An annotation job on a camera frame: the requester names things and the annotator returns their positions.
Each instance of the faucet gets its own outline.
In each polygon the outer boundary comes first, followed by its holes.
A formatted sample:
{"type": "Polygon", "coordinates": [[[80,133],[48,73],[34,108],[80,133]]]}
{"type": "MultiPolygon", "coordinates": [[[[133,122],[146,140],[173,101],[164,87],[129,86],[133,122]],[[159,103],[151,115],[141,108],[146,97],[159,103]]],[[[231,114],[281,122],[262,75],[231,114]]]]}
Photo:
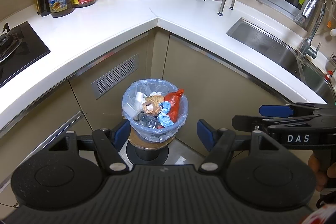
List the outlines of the faucet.
{"type": "MultiPolygon", "coordinates": [[[[302,12],[302,16],[305,19],[308,19],[308,17],[313,13],[314,8],[317,6],[317,4],[320,2],[321,0],[310,0],[306,7],[304,8],[303,12],[302,12]]],[[[321,46],[321,42],[319,43],[319,45],[317,46],[316,50],[314,51],[311,48],[311,41],[314,37],[314,35],[316,34],[317,29],[319,28],[321,21],[323,19],[324,16],[324,12],[326,9],[326,3],[322,3],[321,4],[321,10],[320,10],[320,14],[319,17],[317,18],[314,27],[311,29],[310,33],[307,34],[307,36],[301,41],[300,46],[298,48],[298,56],[300,59],[304,58],[306,54],[308,54],[309,56],[311,56],[313,59],[315,59],[317,57],[317,52],[319,51],[319,48],[321,46]]]]}

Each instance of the black stool base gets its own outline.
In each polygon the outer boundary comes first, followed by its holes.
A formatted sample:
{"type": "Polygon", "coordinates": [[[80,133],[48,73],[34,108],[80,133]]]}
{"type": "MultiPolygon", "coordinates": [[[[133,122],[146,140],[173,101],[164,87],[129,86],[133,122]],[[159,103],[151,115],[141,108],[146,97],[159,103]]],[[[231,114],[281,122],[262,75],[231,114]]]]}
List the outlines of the black stool base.
{"type": "Polygon", "coordinates": [[[158,150],[142,150],[130,142],[126,146],[127,157],[133,164],[162,165],[167,160],[168,153],[168,146],[158,150]]]}

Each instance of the stool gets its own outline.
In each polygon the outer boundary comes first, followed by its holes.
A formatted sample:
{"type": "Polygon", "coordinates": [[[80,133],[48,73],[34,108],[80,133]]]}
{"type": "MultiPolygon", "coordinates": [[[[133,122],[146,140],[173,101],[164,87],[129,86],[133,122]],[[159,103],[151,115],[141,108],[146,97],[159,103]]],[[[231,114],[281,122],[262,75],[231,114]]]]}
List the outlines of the stool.
{"type": "Polygon", "coordinates": [[[131,133],[126,146],[127,157],[133,164],[162,165],[168,157],[168,144],[174,138],[175,135],[162,143],[149,142],[139,136],[131,127],[131,133]]]}

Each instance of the black glass cooktop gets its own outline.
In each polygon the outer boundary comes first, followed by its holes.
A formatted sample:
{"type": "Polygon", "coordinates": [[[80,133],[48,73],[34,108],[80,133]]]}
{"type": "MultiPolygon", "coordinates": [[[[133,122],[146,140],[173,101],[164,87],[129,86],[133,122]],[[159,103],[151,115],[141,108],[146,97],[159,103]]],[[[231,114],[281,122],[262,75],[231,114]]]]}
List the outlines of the black glass cooktop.
{"type": "Polygon", "coordinates": [[[0,88],[19,72],[50,53],[27,21],[11,30],[6,24],[5,30],[7,32],[0,36],[0,88]]]}

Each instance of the trash can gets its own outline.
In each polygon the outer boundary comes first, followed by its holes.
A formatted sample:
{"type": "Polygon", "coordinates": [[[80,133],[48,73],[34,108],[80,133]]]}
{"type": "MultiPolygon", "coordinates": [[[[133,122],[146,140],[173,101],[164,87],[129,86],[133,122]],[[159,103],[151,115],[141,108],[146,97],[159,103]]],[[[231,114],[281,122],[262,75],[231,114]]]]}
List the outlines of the trash can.
{"type": "MultiPolygon", "coordinates": [[[[128,102],[130,99],[135,98],[137,92],[142,92],[149,96],[152,92],[162,92],[162,96],[166,96],[170,92],[177,91],[178,88],[172,83],[161,79],[146,79],[134,82],[126,90],[122,105],[128,102]]],[[[166,128],[147,128],[140,125],[137,121],[133,120],[130,116],[123,111],[123,116],[127,118],[132,128],[134,128],[139,135],[150,142],[164,142],[172,137],[176,132],[184,125],[188,115],[188,100],[185,95],[182,95],[180,99],[180,108],[178,112],[177,121],[166,128]]]]}

